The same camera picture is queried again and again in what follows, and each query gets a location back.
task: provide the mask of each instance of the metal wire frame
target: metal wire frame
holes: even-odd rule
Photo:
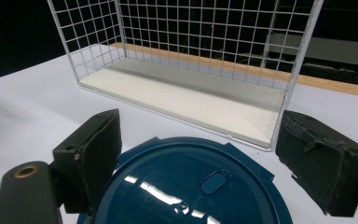
[[[280,121],[323,0],[309,6],[300,0],[48,0],[48,4],[77,81],[129,57],[167,64],[282,89]],[[269,43],[274,34],[284,34],[282,43]],[[288,45],[289,35],[301,35],[301,44]],[[110,47],[114,43],[122,43],[121,48]],[[129,44],[142,48],[129,50]],[[270,52],[270,47],[279,51]],[[296,51],[296,57],[284,55],[286,49]],[[166,57],[163,50],[172,54]],[[267,78],[260,75],[266,68]]]
[[[139,45],[146,48],[156,48],[156,49],[166,49],[168,51],[173,51],[177,53],[177,57],[171,57],[168,61],[168,65],[176,66],[180,68],[190,69],[190,60],[184,65],[181,65],[179,61],[179,54],[184,52],[188,55],[197,55],[199,57],[209,58],[208,71],[206,73],[211,74],[212,68],[216,67],[216,64],[213,60],[220,59],[220,75],[226,72],[226,66],[224,61],[232,61],[232,69],[229,69],[234,77],[236,67],[241,61],[245,62],[242,64],[247,65],[247,69],[244,72],[245,81],[248,79],[248,72],[250,66],[256,66],[260,68],[262,72],[263,68],[268,66],[269,69],[275,70],[274,78],[270,80],[269,83],[260,82],[258,78],[255,84],[257,85],[267,85],[271,88],[276,88],[276,80],[282,80],[280,78],[279,71],[286,71],[289,73],[293,72],[295,66],[295,61],[292,59],[286,61],[284,59],[283,53],[285,49],[291,49],[299,51],[299,46],[289,46],[286,45],[286,37],[289,35],[303,35],[305,34],[305,24],[300,25],[299,27],[293,26],[296,22],[295,20],[306,21],[310,16],[310,9],[305,10],[301,7],[298,9],[296,7],[297,1],[290,1],[292,4],[290,10],[287,7],[280,8],[279,2],[274,2],[271,7],[263,6],[267,1],[254,1],[257,2],[256,6],[247,7],[247,3],[250,1],[243,1],[241,7],[233,7],[231,1],[227,2],[226,7],[218,6],[219,1],[212,1],[212,4],[207,4],[208,1],[199,1],[198,5],[194,4],[195,1],[118,1],[118,6],[122,9],[120,18],[122,19],[123,24],[123,35],[125,36],[126,42],[129,44]],[[193,18],[191,13],[198,11],[200,17],[198,19]],[[204,14],[212,11],[212,14],[209,15],[209,19],[203,17]],[[224,21],[219,21],[215,16],[219,13],[225,14]],[[241,14],[239,21],[230,22],[231,15],[237,13]],[[285,24],[280,23],[280,26],[274,26],[277,19],[280,17],[287,17]],[[254,23],[247,23],[246,20],[253,20]],[[199,29],[198,32],[193,32],[191,27],[197,26]],[[203,29],[206,26],[211,26],[210,32],[205,32]],[[223,27],[223,35],[216,35],[215,28],[221,26]],[[231,37],[227,36],[228,28],[237,28],[237,36]],[[250,38],[244,37],[243,33],[252,33]],[[260,33],[265,33],[264,38],[260,38]],[[283,43],[280,45],[270,44],[269,38],[273,33],[284,33],[285,38]],[[197,38],[199,40],[198,45],[190,44],[191,38]],[[202,46],[202,41],[209,40],[209,46]],[[232,51],[227,50],[227,45],[236,45],[235,49]],[[281,52],[274,57],[269,57],[269,47],[279,47]],[[147,52],[151,54],[151,61],[154,63],[165,63],[160,58],[158,60],[153,60],[153,51]],[[145,51],[135,51],[134,57],[140,60],[145,60]]]

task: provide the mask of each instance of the wooden shelf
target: wooden shelf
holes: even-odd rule
[[[115,43],[111,46],[115,48],[123,48],[122,43]],[[246,64],[222,62],[221,60],[216,60],[216,59],[210,60],[209,58],[203,58],[195,55],[188,55],[188,54],[168,51],[164,49],[153,49],[150,47],[142,47],[142,46],[127,44],[127,50],[144,52],[151,55],[157,55],[159,57],[174,58],[175,60],[182,60],[190,63],[200,63],[203,65],[210,65],[218,68],[223,67],[223,69],[227,69],[227,70],[232,70],[234,68],[236,72],[248,73],[261,77],[270,77],[270,78],[275,77],[282,81],[287,81],[290,77],[290,74],[286,72],[281,72],[281,71],[277,72],[275,70],[260,68],[255,66],[248,66]],[[312,87],[326,89],[330,91],[339,91],[348,94],[358,95],[358,85],[354,85],[350,83],[338,82],[338,81],[333,81],[333,80],[328,80],[318,77],[308,77],[303,75],[298,76],[297,83],[301,85],[312,86]]]

